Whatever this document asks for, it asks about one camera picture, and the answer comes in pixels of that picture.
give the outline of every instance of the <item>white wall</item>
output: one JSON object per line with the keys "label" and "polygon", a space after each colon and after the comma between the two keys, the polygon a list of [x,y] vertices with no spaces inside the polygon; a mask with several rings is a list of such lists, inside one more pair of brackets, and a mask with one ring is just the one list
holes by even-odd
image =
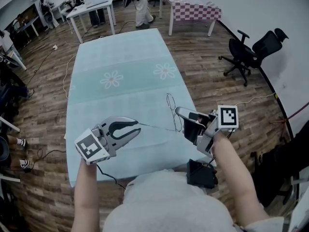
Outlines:
{"label": "white wall", "polygon": [[[281,28],[290,39],[267,57],[262,68],[288,116],[309,101],[309,0],[211,0],[222,9],[222,22],[237,36],[240,29],[252,46],[268,30]],[[290,120],[296,134],[309,120],[309,107]]]}
{"label": "white wall", "polygon": [[33,4],[31,0],[13,0],[0,10],[0,29],[4,30],[19,13]]}

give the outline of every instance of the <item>power cord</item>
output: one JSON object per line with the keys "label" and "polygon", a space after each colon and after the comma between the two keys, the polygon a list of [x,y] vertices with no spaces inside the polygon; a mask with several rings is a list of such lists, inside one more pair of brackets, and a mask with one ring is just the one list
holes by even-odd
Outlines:
{"label": "power cord", "polygon": [[97,165],[97,168],[100,170],[100,172],[101,172],[102,175],[106,175],[106,176],[108,176],[109,178],[114,179],[115,184],[121,186],[124,190],[126,190],[126,188],[125,188],[123,185],[121,185],[121,184],[118,183],[118,181],[117,181],[117,179],[116,179],[115,177],[113,177],[113,176],[111,176],[111,175],[109,175],[109,174],[103,173],[103,171],[101,170],[101,168],[100,168],[98,165]]}

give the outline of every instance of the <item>table leg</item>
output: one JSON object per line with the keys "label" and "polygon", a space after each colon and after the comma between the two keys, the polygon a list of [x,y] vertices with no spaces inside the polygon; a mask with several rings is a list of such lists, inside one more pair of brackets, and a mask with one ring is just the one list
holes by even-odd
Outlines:
{"label": "table leg", "polygon": [[35,32],[35,34],[36,34],[37,36],[39,36],[38,32],[36,31],[35,27],[33,26],[33,23],[31,23],[31,26],[32,26],[33,31]]}
{"label": "table leg", "polygon": [[0,116],[0,121],[4,124],[6,124],[8,127],[11,127],[13,130],[20,132],[20,129],[16,127],[15,125],[12,125],[9,121],[6,121],[4,118]]}
{"label": "table leg", "polygon": [[82,44],[83,43],[83,39],[82,39],[81,35],[79,34],[79,31],[78,31],[77,26],[75,24],[74,18],[71,17],[70,19],[71,19],[72,26],[73,26],[73,28],[75,30],[76,36],[77,36],[79,42]]}
{"label": "table leg", "polygon": [[112,21],[114,23],[114,26],[116,26],[117,24],[116,24],[116,19],[115,19],[114,7],[112,3],[111,3],[111,11],[112,11]]}
{"label": "table leg", "polygon": [[62,21],[64,22],[63,14],[61,13],[60,7],[58,7],[58,11],[59,11],[59,13],[60,13],[60,16],[61,16]]}
{"label": "table leg", "polygon": [[19,65],[21,66],[21,68],[23,68],[25,71],[27,70],[27,68],[25,67],[24,63],[19,59],[19,57],[16,55],[15,52],[13,52],[13,56],[14,56],[14,60],[17,61],[17,63],[19,63]]}
{"label": "table leg", "polygon": [[83,20],[82,16],[80,15],[80,16],[78,16],[78,17],[79,17],[79,19],[80,19],[80,21],[81,21],[81,24],[82,24],[82,26],[83,26],[84,32],[87,33],[88,31],[87,31],[87,28],[86,28],[86,26],[85,26],[85,23],[84,23],[84,20]]}
{"label": "table leg", "polygon": [[159,18],[162,18],[162,0],[160,0],[160,8],[159,8]]}
{"label": "table leg", "polygon": [[111,6],[108,6],[108,7],[107,7],[107,13],[108,13],[108,18],[109,18],[109,20],[110,20],[110,25],[111,25],[112,34],[115,35],[114,24],[113,24],[113,21],[112,21]]}
{"label": "table leg", "polygon": [[211,33],[212,33],[212,30],[213,30],[215,23],[216,23],[216,20],[213,20],[212,23],[211,23],[211,26],[209,27],[209,30],[208,30],[208,34],[207,34],[208,37],[211,36]]}
{"label": "table leg", "polygon": [[25,34],[27,35],[27,37],[30,39],[30,36],[29,36],[29,34],[27,33],[26,29],[25,29],[24,31],[25,31]]}
{"label": "table leg", "polygon": [[169,36],[172,36],[172,31],[173,31],[173,23],[174,23],[173,6],[172,6],[172,5],[170,5],[170,16],[169,16]]}

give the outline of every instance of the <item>desk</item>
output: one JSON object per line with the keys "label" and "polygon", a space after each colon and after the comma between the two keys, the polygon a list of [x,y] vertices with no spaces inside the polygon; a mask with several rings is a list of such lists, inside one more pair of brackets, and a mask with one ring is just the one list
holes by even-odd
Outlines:
{"label": "desk", "polygon": [[[75,185],[80,163],[74,140],[110,116],[174,129],[166,102],[195,110],[182,76],[157,29],[116,34],[81,44],[71,78],[66,123],[69,179]],[[135,125],[140,134],[98,163],[103,172],[121,179],[171,169],[205,155],[181,132]],[[110,180],[98,172],[98,181]]]}
{"label": "desk", "polygon": [[61,6],[62,6],[62,5],[63,5],[63,3],[61,3],[61,4],[57,5],[57,6],[54,6],[54,7],[52,8],[52,11],[58,9],[59,14],[60,14],[60,16],[61,16],[61,19],[62,19],[62,21],[64,22],[64,17],[63,17],[63,14],[61,13]]}
{"label": "desk", "polygon": [[21,28],[19,28],[19,29],[17,30],[17,33],[22,32],[22,31],[25,31],[25,33],[26,33],[26,35],[28,36],[28,38],[30,38],[29,35],[28,35],[28,33],[27,33],[27,31],[26,31],[26,28],[29,27],[29,26],[31,25],[32,28],[33,28],[33,31],[35,32],[35,34],[36,34],[37,36],[39,36],[38,32],[36,31],[35,27],[33,26],[33,23],[34,23],[38,18],[39,18],[39,16],[37,16],[36,18],[34,18],[34,19],[32,19],[31,21],[29,21],[27,24],[25,24],[25,25],[22,26]]}
{"label": "desk", "polygon": [[92,6],[90,8],[86,8],[86,6],[84,4],[81,5],[81,6],[75,7],[75,8],[77,8],[77,9],[71,11],[67,15],[67,18],[70,18],[71,23],[73,25],[73,28],[75,30],[75,33],[77,35],[77,38],[78,38],[78,40],[81,44],[83,43],[83,39],[82,39],[78,29],[77,29],[77,26],[76,26],[75,21],[74,21],[74,17],[79,16],[79,19],[81,20],[84,32],[87,33],[87,29],[85,27],[85,24],[83,22],[81,15],[89,13],[90,11],[107,8],[107,13],[108,13],[108,18],[109,18],[110,24],[111,24],[112,34],[115,34],[114,26],[116,26],[116,20],[115,20],[114,8],[112,6],[112,0],[108,0],[107,2],[100,3],[100,4]]}
{"label": "desk", "polygon": [[[187,21],[187,20],[211,20],[211,26],[208,30],[208,37],[211,36],[216,20],[221,19],[221,9],[214,3],[208,2],[207,6],[190,4],[185,0],[167,0],[170,4],[170,18],[169,18],[169,36],[172,35],[173,22]],[[160,0],[159,18],[162,18],[162,2]]]}

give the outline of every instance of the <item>light blue tablecloth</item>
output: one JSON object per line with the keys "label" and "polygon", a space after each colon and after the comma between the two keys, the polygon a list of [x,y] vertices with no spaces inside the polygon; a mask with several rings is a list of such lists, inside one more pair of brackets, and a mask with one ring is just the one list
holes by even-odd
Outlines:
{"label": "light blue tablecloth", "polygon": [[[122,33],[80,45],[74,64],[67,108],[67,162],[75,185],[80,155],[74,140],[109,116],[174,129],[166,95],[176,105],[195,110],[178,68],[157,29]],[[182,133],[142,125],[141,133],[99,163],[102,171],[127,178],[169,169],[205,157]],[[108,177],[98,172],[98,180]]]}

